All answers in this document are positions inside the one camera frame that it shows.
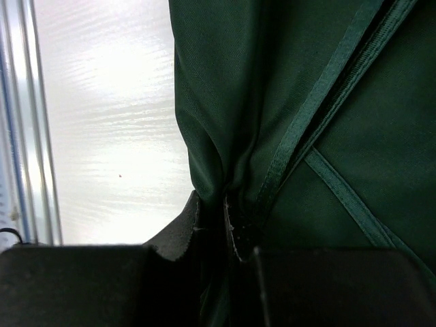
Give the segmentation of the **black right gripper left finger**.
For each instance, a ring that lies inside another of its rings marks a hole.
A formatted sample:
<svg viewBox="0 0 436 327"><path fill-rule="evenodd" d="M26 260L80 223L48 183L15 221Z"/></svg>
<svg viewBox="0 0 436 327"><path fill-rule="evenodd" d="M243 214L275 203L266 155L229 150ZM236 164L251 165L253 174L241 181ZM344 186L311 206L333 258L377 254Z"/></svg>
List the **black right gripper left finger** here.
<svg viewBox="0 0 436 327"><path fill-rule="evenodd" d="M1 254L2 326L197 326L200 201L142 245L16 245Z"/></svg>

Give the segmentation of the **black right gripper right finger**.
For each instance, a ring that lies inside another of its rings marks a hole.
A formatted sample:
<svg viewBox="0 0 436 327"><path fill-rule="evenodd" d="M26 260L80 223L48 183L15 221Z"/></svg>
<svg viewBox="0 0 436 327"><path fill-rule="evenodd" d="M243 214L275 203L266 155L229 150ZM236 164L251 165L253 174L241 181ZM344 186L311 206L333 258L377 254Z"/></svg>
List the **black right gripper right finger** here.
<svg viewBox="0 0 436 327"><path fill-rule="evenodd" d="M400 251L263 249L231 198L223 217L231 326L435 325L435 293Z"/></svg>

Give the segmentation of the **green cloth napkin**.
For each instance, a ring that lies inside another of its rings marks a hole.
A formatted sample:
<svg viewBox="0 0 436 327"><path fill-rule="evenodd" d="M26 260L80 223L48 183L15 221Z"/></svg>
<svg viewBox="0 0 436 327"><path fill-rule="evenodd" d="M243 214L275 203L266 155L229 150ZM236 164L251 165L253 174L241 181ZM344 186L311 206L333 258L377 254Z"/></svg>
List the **green cloth napkin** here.
<svg viewBox="0 0 436 327"><path fill-rule="evenodd" d="M435 2L169 8L201 325L231 325L254 247L398 250L435 287Z"/></svg>

